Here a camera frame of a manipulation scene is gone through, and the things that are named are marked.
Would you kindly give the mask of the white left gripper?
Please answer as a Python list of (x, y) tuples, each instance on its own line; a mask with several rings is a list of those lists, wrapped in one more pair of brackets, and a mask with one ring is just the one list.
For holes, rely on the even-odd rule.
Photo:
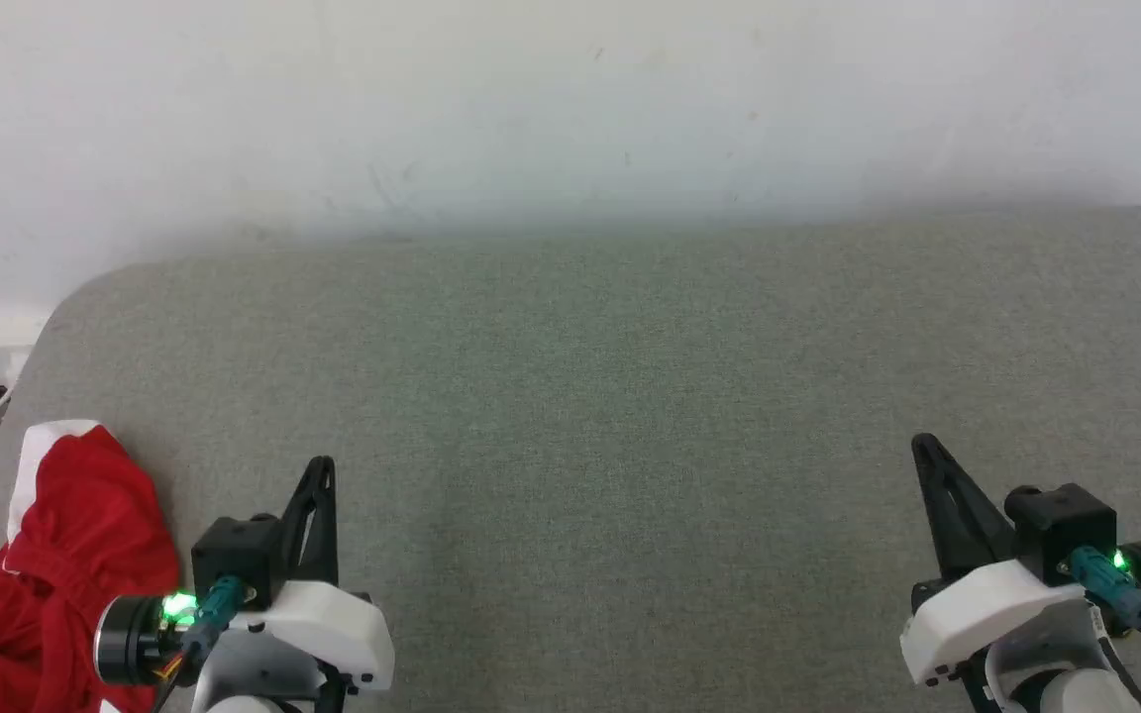
[(335, 462), (311, 457), (281, 516), (288, 581), (265, 611), (228, 629), (232, 680), (266, 692), (313, 692), (335, 669), (361, 691), (393, 686), (395, 650), (385, 615), (339, 583)]

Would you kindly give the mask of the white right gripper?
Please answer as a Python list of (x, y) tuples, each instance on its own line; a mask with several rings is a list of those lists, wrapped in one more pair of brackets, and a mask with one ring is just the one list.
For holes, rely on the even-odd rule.
[(942, 580), (903, 627), (914, 684), (942, 676), (1050, 606), (1083, 599), (1081, 585), (1049, 586), (1015, 557), (1015, 533), (986, 493), (932, 434), (913, 437), (913, 459)]

